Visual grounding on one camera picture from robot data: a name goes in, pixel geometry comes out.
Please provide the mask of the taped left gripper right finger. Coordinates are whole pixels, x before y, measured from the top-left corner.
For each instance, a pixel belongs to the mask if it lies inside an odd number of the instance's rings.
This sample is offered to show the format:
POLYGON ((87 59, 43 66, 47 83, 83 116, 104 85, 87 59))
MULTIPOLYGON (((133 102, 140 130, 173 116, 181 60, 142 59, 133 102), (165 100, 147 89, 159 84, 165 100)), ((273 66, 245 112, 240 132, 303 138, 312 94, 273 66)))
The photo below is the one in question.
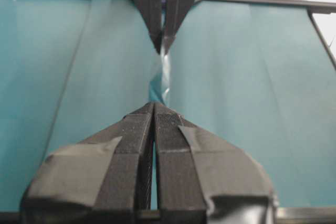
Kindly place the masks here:
POLYGON ((153 117, 162 223, 275 223, 276 193, 249 154, 160 103, 153 117))

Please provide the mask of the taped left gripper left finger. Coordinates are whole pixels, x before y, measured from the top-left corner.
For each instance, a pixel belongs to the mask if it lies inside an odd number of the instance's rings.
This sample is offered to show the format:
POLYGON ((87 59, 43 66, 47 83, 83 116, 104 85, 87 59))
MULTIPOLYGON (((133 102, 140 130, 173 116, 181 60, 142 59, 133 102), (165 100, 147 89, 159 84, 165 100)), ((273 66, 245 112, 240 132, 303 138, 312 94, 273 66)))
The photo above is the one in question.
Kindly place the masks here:
POLYGON ((23 195, 21 223, 135 223, 150 206, 153 109, 52 152, 23 195))

